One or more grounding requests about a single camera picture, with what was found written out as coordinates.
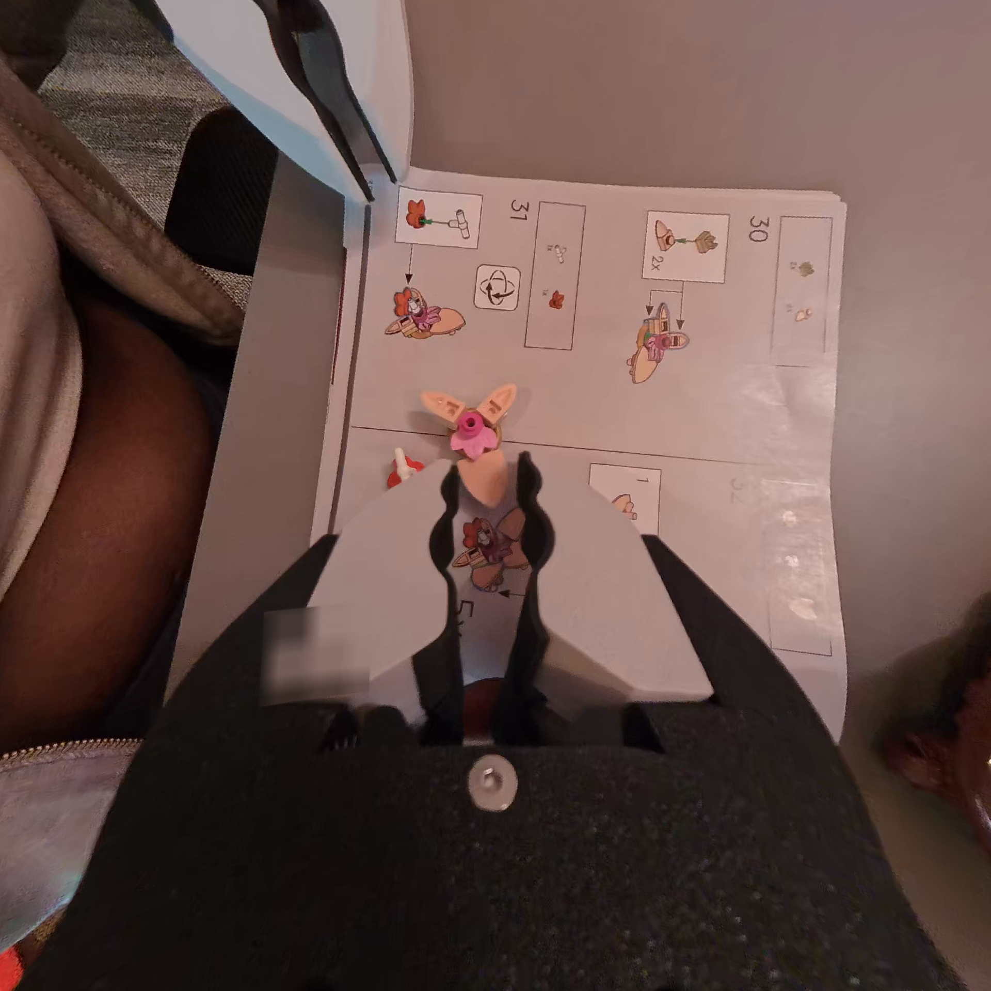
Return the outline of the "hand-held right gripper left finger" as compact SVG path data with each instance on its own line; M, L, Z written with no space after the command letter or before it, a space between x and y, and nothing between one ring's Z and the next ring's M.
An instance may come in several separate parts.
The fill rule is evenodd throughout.
M428 464L338 535L308 607L308 694L392 707L426 742L464 741L459 596L448 573L460 482Z

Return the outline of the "dark brown object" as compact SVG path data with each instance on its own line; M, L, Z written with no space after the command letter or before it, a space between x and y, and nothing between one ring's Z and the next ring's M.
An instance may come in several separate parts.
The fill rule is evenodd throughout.
M886 729L887 767L960 812L990 853L990 601L985 593L952 639L935 700Z

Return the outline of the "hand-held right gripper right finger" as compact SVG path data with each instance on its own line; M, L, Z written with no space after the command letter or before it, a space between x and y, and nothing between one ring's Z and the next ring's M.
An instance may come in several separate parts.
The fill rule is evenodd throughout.
M708 701L713 686L641 534L577 477L522 453L517 504L531 568L493 713L505 745L620 738L635 705Z

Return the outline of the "person's leg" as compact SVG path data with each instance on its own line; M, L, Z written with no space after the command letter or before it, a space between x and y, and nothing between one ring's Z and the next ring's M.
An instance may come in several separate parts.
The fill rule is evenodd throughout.
M2 599L2 750L89 729L180 600L213 465L194 379L155 333L74 303L83 384L51 509Z

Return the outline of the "beige zip jacket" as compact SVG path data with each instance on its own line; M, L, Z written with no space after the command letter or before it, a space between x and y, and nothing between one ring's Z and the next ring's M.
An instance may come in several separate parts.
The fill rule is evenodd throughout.
M216 450L216 414L193 371L236 344L241 309L142 210L2 56L2 599L51 509L83 384L74 301L92 296L151 329L191 373ZM184 588L142 666L164 646ZM112 708L125 700L133 676ZM19 751L31 747L3 751Z

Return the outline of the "peach petal pink flower assembly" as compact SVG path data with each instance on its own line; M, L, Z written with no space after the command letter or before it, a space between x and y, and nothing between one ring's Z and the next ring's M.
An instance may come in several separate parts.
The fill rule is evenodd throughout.
M451 450L461 482L480 504L493 508L502 501L508 468L502 452L501 423L514 405L517 387L505 383L481 403L471 406L441 391L424 390L419 398L424 409L448 430Z

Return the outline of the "brick instruction booklet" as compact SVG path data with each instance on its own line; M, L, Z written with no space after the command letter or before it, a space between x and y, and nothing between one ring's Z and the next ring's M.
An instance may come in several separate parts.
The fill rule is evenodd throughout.
M514 383L498 506L462 494L467 681L501 675L531 574L515 463L577 477L773 650L835 739L848 707L830 498L848 208L835 192L629 187L413 168L346 209L314 533L395 447L459 460L419 394Z

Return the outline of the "grey desk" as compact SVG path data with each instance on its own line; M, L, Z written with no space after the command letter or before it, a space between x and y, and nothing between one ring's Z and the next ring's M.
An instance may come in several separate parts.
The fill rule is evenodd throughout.
M418 167L849 207L832 471L842 750L989 989L989 859L875 740L989 653L989 2L407 2Z

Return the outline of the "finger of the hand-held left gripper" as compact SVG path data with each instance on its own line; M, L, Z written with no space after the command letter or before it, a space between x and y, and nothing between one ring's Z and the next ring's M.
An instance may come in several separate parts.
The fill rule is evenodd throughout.
M401 1L291 2L302 92L348 169L405 179L413 130L413 73Z
M282 155L346 199L373 201L340 121L305 75L277 2L156 6L175 47Z

